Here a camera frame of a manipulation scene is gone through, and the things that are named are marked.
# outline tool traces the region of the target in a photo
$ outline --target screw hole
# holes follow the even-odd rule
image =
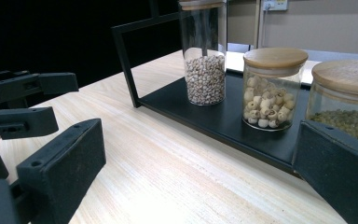
[[[33,161],[33,162],[31,163],[31,165],[32,165],[33,167],[40,166],[41,164],[42,164],[41,161]]]
[[[3,132],[4,133],[16,133],[19,129],[17,128],[8,128],[8,129],[4,129]]]

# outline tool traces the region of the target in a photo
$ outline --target wooden lid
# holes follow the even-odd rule
[[[179,0],[182,10],[200,10],[221,7],[227,0]]]
[[[308,53],[291,48],[253,49],[246,52],[243,59],[247,65],[257,68],[290,68],[303,64],[308,59]]]
[[[312,68],[312,75],[327,89],[358,94],[358,60],[318,63]]]

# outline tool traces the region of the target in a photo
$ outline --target light wood surface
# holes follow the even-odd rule
[[[181,52],[132,72],[142,97],[184,75]],[[16,164],[69,126],[103,122],[107,164],[71,223],[345,223],[303,180],[132,107],[123,74],[39,106],[54,107],[60,130],[0,141],[10,182],[17,178]]]
[[[302,83],[307,83],[307,84],[311,84],[313,81],[313,76],[311,73],[311,70],[313,68],[313,66],[315,66],[316,64],[318,64],[320,62],[315,62],[315,61],[306,61],[304,64],[304,71],[301,77],[301,82]],[[238,52],[228,52],[227,53],[227,68],[232,70],[232,71],[237,71],[237,72],[243,72],[243,68],[244,68],[244,61],[243,61],[243,53],[238,53]]]
[[[263,48],[246,52],[243,59],[256,68],[291,68],[303,64],[308,59],[308,53],[302,49]]]
[[[358,94],[358,60],[319,63],[312,69],[312,75],[330,90]]]

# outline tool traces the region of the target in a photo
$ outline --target black metal rack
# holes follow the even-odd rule
[[[234,147],[261,161],[269,163],[291,175],[296,175],[292,167],[293,152],[299,122],[305,116],[309,86],[303,86],[297,104],[295,121],[283,132],[263,132],[251,128],[241,120],[242,74],[227,71],[226,99],[217,105],[193,105],[187,100],[184,78],[174,81],[145,97],[139,98],[131,65],[123,41],[123,34],[167,21],[179,19],[179,13],[160,16],[156,0],[149,0],[152,18],[112,27],[117,53],[129,87],[134,107],[141,105],[170,119],[204,133],[226,145]]]
[[[301,86],[292,126],[272,133],[254,129],[241,120],[243,80],[239,72],[227,71],[226,99],[216,105],[191,104],[183,77],[139,98],[122,34],[179,18],[178,13],[159,16],[157,0],[149,0],[149,4],[151,19],[112,27],[133,106],[145,106],[288,174],[303,178],[346,221],[358,223],[358,139],[322,123],[304,120],[309,85]],[[321,54],[329,60],[358,59],[355,54]]]

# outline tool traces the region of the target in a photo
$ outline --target electrical outlet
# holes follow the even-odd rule
[[[285,11],[287,10],[288,0],[265,0],[263,5],[264,11]]]

